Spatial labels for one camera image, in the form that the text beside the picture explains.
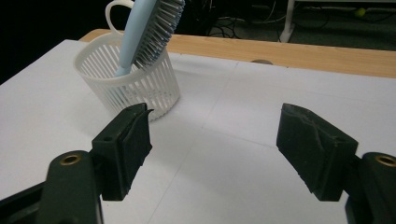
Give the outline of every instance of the white table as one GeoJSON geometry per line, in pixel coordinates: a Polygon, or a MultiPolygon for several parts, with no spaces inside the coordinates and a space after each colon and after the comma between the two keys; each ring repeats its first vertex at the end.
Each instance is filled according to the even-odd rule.
{"type": "MultiPolygon", "coordinates": [[[[66,40],[0,86],[0,200],[45,180],[50,161],[112,120],[66,40]]],[[[283,103],[311,109],[368,151],[395,155],[396,79],[170,54],[181,98],[150,123],[153,149],[105,223],[347,223],[276,148],[283,103]]]]}

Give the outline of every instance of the basket handle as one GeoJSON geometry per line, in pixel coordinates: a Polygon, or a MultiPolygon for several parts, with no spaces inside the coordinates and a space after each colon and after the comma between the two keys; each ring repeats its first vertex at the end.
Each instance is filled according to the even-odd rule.
{"type": "Polygon", "coordinates": [[[114,0],[114,1],[110,2],[109,4],[107,4],[107,6],[106,6],[106,11],[105,11],[106,21],[107,21],[108,26],[110,27],[111,32],[114,34],[117,34],[117,35],[123,35],[123,33],[116,30],[116,28],[113,25],[113,22],[111,22],[111,19],[110,19],[110,11],[111,11],[111,8],[114,6],[125,6],[125,7],[132,8],[134,6],[134,2],[132,0],[114,0]]]}

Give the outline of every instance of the white plastic basket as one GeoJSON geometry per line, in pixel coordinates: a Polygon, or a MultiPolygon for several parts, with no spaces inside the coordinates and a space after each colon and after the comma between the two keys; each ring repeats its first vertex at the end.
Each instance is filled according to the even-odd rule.
{"type": "Polygon", "coordinates": [[[115,77],[119,67],[122,33],[109,19],[109,11],[115,5],[132,7],[130,0],[116,0],[107,5],[106,19],[111,33],[101,35],[88,44],[76,57],[74,66],[105,107],[118,114],[127,106],[146,103],[149,120],[154,120],[177,101],[180,93],[172,64],[166,49],[150,67],[132,69],[129,75],[115,77]]]}

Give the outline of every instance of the light blue hairbrush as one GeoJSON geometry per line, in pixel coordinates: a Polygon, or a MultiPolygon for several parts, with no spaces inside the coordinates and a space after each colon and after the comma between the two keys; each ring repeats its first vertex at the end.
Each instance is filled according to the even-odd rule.
{"type": "Polygon", "coordinates": [[[116,77],[157,61],[176,30],[184,0],[135,0],[126,23],[116,77]]]}

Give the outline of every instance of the brass screw insert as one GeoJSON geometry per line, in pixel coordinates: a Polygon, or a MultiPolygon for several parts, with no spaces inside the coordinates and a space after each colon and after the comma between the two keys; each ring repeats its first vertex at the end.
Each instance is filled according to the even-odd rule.
{"type": "Polygon", "coordinates": [[[81,155],[79,154],[74,154],[74,155],[69,155],[61,159],[60,164],[61,165],[73,165],[76,164],[81,160],[81,155]]]}
{"type": "Polygon", "coordinates": [[[392,157],[379,155],[376,156],[375,159],[383,165],[396,167],[396,160],[392,157]]]}

